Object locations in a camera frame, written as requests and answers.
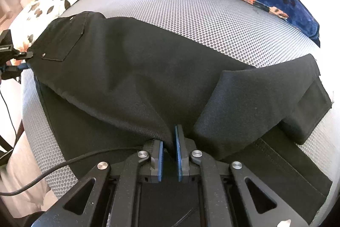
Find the black pants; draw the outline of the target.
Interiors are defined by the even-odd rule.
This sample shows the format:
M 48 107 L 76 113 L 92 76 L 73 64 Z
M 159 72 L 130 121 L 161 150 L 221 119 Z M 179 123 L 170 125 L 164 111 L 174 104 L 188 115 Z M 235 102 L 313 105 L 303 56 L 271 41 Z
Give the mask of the black pants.
M 142 21 L 83 12 L 54 20 L 28 61 L 71 167 L 125 160 L 151 139 L 175 151 L 175 125 L 218 161 L 240 161 L 306 222 L 331 187 L 299 146 L 331 108 L 312 55 L 254 68 Z

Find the grey mesh mattress pad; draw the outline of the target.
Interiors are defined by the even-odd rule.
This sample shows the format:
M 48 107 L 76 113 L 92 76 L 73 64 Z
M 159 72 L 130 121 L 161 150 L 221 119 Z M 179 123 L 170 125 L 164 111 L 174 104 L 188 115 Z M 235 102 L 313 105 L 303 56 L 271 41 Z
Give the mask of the grey mesh mattress pad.
M 315 43 L 282 19 L 242 0 L 78 0 L 63 16 L 84 11 L 134 17 L 255 67 L 313 55 L 333 106 L 301 150 L 332 181 L 312 226 L 327 217 L 339 192 L 339 95 L 334 85 L 336 74 Z

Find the white floral pillow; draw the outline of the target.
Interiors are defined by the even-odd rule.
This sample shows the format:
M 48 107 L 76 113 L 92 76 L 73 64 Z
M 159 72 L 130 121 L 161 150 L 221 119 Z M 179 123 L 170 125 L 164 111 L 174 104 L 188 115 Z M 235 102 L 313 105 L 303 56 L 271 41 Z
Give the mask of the white floral pillow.
M 25 51 L 42 34 L 50 22 L 60 17 L 78 0 L 33 0 L 11 23 L 14 48 Z

